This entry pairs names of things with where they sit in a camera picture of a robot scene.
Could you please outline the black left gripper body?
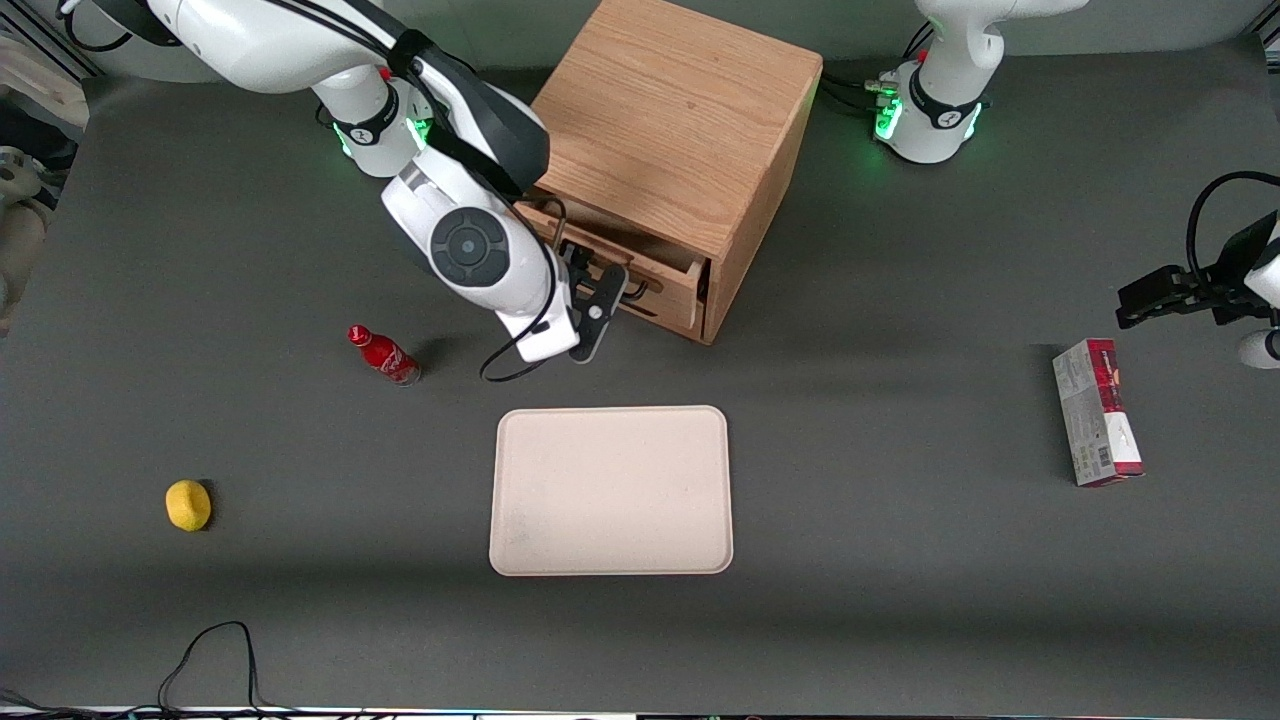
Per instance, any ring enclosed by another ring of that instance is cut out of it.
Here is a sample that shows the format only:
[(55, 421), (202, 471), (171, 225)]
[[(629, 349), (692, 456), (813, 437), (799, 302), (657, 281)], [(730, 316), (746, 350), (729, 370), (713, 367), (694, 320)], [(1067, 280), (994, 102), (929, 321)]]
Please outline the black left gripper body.
[(1215, 263), (1198, 260), (1196, 231), (1188, 231), (1188, 264), (1199, 283), (1201, 300), (1213, 313), (1215, 323), (1226, 325), (1244, 318), (1266, 318), (1266, 301), (1244, 283), (1266, 246), (1266, 217), (1231, 234)]

